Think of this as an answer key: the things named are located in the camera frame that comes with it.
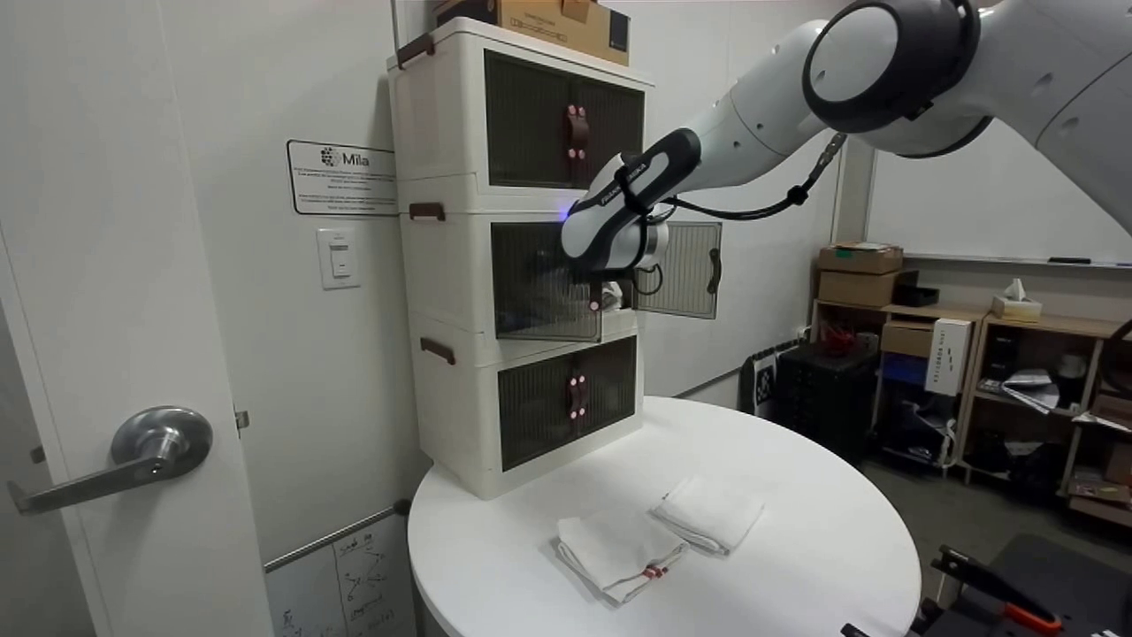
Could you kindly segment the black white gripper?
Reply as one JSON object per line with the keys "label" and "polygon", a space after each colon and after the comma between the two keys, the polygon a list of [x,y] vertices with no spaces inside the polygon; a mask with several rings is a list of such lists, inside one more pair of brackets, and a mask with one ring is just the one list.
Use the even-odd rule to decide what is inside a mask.
{"label": "black white gripper", "polygon": [[645,285],[635,274],[595,278],[586,289],[595,311],[635,311],[645,306]]}

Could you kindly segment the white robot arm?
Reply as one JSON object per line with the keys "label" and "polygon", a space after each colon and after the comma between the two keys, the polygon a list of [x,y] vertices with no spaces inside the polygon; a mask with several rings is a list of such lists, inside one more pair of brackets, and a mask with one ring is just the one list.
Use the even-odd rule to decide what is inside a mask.
{"label": "white robot arm", "polygon": [[560,248],[583,286],[631,281],[668,246],[671,206],[750,183],[809,140],[934,161],[987,125],[1132,228],[1129,103],[1129,0],[848,0],[791,28],[688,125],[603,161],[560,214]]}

